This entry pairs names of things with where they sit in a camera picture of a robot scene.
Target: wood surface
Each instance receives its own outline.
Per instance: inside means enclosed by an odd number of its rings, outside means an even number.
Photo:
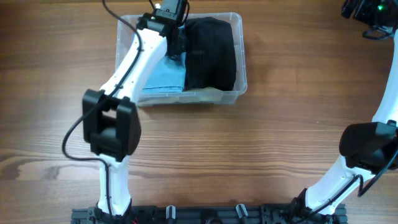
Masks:
[[[192,13],[242,16],[248,90],[232,106],[140,110],[133,204],[289,203],[319,180],[345,127],[372,119],[392,62],[392,40],[364,40],[342,3],[191,1]],[[60,145],[83,93],[114,71],[116,24],[98,2],[0,4],[0,223],[69,223],[72,208],[99,199],[98,164],[70,161]],[[68,150],[91,156],[81,127]],[[349,223],[398,222],[397,174],[345,200]]]

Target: black folded fabric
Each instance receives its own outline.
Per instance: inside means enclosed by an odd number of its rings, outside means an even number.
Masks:
[[[236,78],[231,25],[213,17],[189,19],[185,23],[185,33],[185,90],[210,86],[231,91]]]

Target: wood grain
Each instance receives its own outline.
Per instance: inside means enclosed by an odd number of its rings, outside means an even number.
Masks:
[[[342,1],[192,1],[193,13],[243,18],[248,91],[233,106],[140,110],[130,160],[134,205],[288,203],[338,156],[342,131],[371,120],[392,41],[361,38]],[[119,14],[146,1],[111,3]],[[60,151],[87,88],[114,71],[116,21],[100,3],[0,5],[0,223],[69,223],[99,195],[98,165]],[[78,128],[68,143],[90,156]],[[349,223],[395,223],[397,173],[345,202]]]

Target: black metal base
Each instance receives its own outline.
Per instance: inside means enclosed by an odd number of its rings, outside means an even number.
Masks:
[[[131,207],[124,217],[116,216],[111,223],[109,215],[95,207],[72,210],[71,224],[291,224],[301,217],[288,219],[289,204],[267,204],[246,207]],[[302,224],[347,224],[345,205],[338,205],[334,215],[314,215]]]

